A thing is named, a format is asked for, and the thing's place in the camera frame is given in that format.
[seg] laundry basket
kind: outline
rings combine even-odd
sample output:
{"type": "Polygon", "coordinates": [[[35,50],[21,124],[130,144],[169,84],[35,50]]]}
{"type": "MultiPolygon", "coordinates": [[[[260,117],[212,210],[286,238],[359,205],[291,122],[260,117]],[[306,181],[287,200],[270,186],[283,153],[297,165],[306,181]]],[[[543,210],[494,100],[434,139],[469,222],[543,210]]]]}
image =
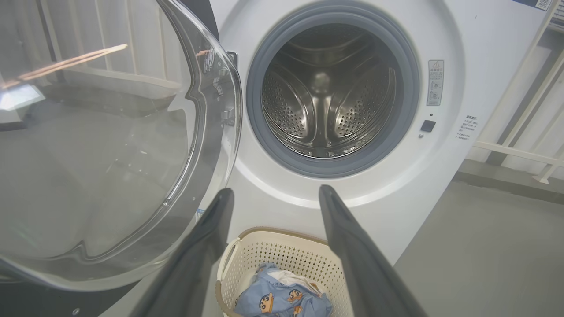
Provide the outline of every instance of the laundry basket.
{"type": "Polygon", "coordinates": [[[262,263],[275,263],[323,285],[333,304],[331,317],[354,316],[341,260],[326,241],[264,227],[243,232],[229,243],[219,261],[215,296],[224,316],[239,316],[233,312],[235,300],[262,263]]]}

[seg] floor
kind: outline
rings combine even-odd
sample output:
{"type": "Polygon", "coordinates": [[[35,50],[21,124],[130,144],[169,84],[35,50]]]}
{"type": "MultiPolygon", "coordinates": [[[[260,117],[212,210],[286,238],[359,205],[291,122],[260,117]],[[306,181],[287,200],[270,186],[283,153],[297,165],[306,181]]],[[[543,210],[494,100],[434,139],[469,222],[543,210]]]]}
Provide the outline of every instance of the floor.
{"type": "MultiPolygon", "coordinates": [[[[429,316],[564,315],[564,207],[452,182],[397,272],[429,316]]],[[[212,270],[203,316],[222,316],[212,270]]],[[[154,276],[102,317],[125,316],[154,276]]]]}

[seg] white railing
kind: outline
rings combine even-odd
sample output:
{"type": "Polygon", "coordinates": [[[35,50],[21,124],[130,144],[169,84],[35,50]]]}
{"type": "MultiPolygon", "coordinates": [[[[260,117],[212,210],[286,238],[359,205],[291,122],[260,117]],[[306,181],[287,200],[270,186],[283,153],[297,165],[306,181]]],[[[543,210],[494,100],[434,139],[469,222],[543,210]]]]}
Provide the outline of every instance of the white railing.
{"type": "Polygon", "coordinates": [[[150,98],[158,98],[180,87],[186,61],[182,59],[172,26],[156,1],[39,2],[41,12],[38,12],[35,0],[14,2],[24,49],[34,69],[54,62],[49,45],[55,61],[62,61],[127,44],[121,52],[66,69],[65,78],[70,82],[89,80],[92,85],[101,86],[99,88],[148,94],[150,98]],[[49,37],[41,25],[40,15],[45,19],[49,37]]]}
{"type": "Polygon", "coordinates": [[[499,139],[525,96],[526,84],[538,74],[549,53],[543,47],[532,52],[517,75],[520,78],[515,79],[474,143],[480,150],[471,151],[470,159],[486,161],[491,151],[495,151],[513,156],[507,157],[502,166],[536,174],[533,178],[541,183],[548,184],[549,177],[564,178],[564,51],[559,53],[509,134],[503,142],[499,139]]]}

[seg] front-load washing machine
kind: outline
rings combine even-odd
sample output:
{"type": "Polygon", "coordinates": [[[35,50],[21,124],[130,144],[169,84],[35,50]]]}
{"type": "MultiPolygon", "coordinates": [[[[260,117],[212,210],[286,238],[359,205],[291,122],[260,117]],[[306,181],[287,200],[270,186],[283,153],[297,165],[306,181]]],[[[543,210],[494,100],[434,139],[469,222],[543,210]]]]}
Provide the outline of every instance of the front-load washing machine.
{"type": "Polygon", "coordinates": [[[520,2],[15,4],[41,23],[18,33],[32,66],[0,69],[5,130],[30,118],[0,132],[2,263],[61,288],[130,283],[226,185],[229,240],[325,238],[322,184],[395,263],[547,21],[520,2]]]}

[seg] sticker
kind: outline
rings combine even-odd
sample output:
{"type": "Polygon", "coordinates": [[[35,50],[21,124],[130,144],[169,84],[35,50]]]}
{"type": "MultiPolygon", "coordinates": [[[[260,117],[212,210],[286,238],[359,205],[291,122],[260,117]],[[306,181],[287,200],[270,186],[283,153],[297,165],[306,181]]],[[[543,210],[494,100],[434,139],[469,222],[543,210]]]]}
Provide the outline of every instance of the sticker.
{"type": "Polygon", "coordinates": [[[513,0],[513,1],[519,2],[526,6],[541,9],[543,11],[548,10],[550,4],[552,3],[552,0],[513,0]]]}
{"type": "Polygon", "coordinates": [[[468,141],[470,140],[470,136],[472,135],[473,131],[476,131],[477,126],[478,119],[476,119],[476,117],[466,116],[458,131],[456,132],[455,137],[460,140],[468,141]]]}
{"type": "Polygon", "coordinates": [[[427,105],[440,105],[443,97],[444,60],[429,61],[429,92],[427,105]]]}
{"type": "Polygon", "coordinates": [[[535,8],[539,8],[541,10],[548,10],[548,7],[550,6],[550,3],[552,2],[552,0],[538,0],[536,2],[535,8]]]}

